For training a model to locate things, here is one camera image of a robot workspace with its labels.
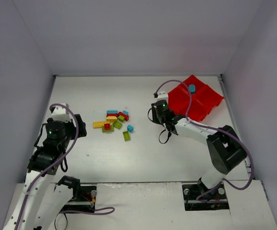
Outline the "large blue lego brick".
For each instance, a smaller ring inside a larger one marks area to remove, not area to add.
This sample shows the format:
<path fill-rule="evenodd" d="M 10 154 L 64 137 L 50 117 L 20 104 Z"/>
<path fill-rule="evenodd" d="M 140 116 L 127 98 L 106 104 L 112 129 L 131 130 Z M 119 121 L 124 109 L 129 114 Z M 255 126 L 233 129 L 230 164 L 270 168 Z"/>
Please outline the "large blue lego brick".
<path fill-rule="evenodd" d="M 190 84 L 188 87 L 190 93 L 195 93 L 196 92 L 196 86 L 194 84 Z"/>

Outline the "green lego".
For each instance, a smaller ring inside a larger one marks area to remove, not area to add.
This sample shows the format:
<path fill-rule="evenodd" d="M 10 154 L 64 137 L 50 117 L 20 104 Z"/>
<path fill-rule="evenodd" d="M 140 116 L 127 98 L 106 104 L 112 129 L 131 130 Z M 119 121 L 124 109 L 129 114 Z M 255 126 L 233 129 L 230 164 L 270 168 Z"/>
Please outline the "green lego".
<path fill-rule="evenodd" d="M 102 126 L 102 132 L 103 133 L 110 133 L 110 132 L 113 132 L 114 131 L 114 127 L 113 126 L 110 126 L 109 129 L 105 129 L 104 126 Z"/>

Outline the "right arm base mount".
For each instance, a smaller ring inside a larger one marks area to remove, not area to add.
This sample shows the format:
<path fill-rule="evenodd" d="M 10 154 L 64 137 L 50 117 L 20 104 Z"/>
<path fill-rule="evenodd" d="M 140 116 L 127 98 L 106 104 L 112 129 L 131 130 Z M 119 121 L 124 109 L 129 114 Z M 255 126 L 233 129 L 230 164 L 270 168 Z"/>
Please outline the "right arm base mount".
<path fill-rule="evenodd" d="M 201 195 L 197 184 L 182 184 L 185 211 L 213 211 L 230 209 L 224 185 L 208 195 Z"/>

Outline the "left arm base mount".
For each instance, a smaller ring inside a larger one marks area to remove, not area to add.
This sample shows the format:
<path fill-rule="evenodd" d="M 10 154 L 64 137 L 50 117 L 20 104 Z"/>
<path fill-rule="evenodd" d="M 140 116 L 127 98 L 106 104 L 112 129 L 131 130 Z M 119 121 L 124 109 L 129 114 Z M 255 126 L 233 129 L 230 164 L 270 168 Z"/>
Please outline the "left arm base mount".
<path fill-rule="evenodd" d="M 97 186 L 90 184 L 81 185 L 81 190 L 77 194 L 75 198 L 72 198 L 69 202 L 67 202 L 64 207 L 61 209 L 62 211 L 82 211 L 88 213 L 94 213 L 95 203 L 97 196 Z"/>

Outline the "long yellow lego plate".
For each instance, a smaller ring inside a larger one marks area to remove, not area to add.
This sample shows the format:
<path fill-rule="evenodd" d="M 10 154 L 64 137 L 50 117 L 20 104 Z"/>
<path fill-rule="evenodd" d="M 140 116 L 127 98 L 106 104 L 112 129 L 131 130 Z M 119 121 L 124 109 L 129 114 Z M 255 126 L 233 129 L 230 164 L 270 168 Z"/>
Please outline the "long yellow lego plate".
<path fill-rule="evenodd" d="M 105 124 L 110 124 L 109 121 L 100 121 L 100 122 L 93 122 L 92 126 L 94 129 L 102 128 Z"/>

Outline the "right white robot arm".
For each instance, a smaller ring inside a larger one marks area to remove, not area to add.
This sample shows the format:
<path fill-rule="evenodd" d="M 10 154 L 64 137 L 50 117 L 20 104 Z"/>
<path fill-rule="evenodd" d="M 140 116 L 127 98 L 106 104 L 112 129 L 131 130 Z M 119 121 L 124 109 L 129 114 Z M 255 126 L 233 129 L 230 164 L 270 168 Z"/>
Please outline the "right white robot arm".
<path fill-rule="evenodd" d="M 152 121 L 177 136 L 187 137 L 208 148 L 212 167 L 197 182 L 201 194 L 211 192 L 247 156 L 245 147 L 231 126 L 214 128 L 176 115 L 166 100 L 151 104 Z"/>

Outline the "small blue lego brick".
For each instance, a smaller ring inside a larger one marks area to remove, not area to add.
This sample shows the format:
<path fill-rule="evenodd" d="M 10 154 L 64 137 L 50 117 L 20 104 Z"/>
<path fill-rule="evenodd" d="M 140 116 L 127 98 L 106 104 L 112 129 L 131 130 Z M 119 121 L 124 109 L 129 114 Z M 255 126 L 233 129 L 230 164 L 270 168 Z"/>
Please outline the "small blue lego brick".
<path fill-rule="evenodd" d="M 133 126 L 132 126 L 132 125 L 128 125 L 128 126 L 127 126 L 127 131 L 130 132 L 130 133 L 132 133 L 132 132 L 134 131 Z"/>

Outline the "green lego brick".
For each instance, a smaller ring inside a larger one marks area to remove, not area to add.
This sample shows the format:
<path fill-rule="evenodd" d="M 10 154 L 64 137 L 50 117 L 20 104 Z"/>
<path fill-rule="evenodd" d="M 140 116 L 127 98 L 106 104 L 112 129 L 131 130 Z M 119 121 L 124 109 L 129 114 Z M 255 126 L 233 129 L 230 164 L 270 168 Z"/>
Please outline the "green lego brick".
<path fill-rule="evenodd" d="M 122 115 L 119 115 L 118 120 L 123 123 L 125 121 L 125 118 Z"/>
<path fill-rule="evenodd" d="M 130 141 L 131 140 L 130 133 L 128 131 L 124 131 L 123 138 L 124 138 L 124 141 Z"/>
<path fill-rule="evenodd" d="M 122 123 L 121 122 L 119 122 L 119 121 L 114 121 L 113 123 L 112 123 L 112 125 L 113 125 L 113 127 L 114 128 L 117 128 L 117 129 L 121 129 L 121 127 L 122 127 Z"/>

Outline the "small red lego brick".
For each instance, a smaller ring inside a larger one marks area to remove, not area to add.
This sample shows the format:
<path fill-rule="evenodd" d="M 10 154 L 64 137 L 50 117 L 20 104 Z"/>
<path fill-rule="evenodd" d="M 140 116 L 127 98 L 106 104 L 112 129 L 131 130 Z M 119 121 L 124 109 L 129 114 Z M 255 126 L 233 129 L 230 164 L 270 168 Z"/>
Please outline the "small red lego brick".
<path fill-rule="evenodd" d="M 105 123 L 104 124 L 104 130 L 110 130 L 111 129 L 111 124 L 110 123 Z"/>

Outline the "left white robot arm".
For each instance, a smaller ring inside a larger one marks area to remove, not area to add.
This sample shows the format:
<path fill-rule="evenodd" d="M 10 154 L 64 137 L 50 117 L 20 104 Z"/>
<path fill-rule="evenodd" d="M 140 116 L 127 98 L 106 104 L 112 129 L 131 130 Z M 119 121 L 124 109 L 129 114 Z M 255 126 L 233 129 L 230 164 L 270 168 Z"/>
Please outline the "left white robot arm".
<path fill-rule="evenodd" d="M 46 138 L 36 145 L 29 164 L 22 193 L 7 224 L 6 230 L 47 230 L 63 206 L 75 198 L 80 180 L 63 176 L 53 193 L 53 201 L 43 203 L 44 195 L 65 156 L 78 138 L 87 135 L 80 114 L 53 115 L 43 125 Z"/>

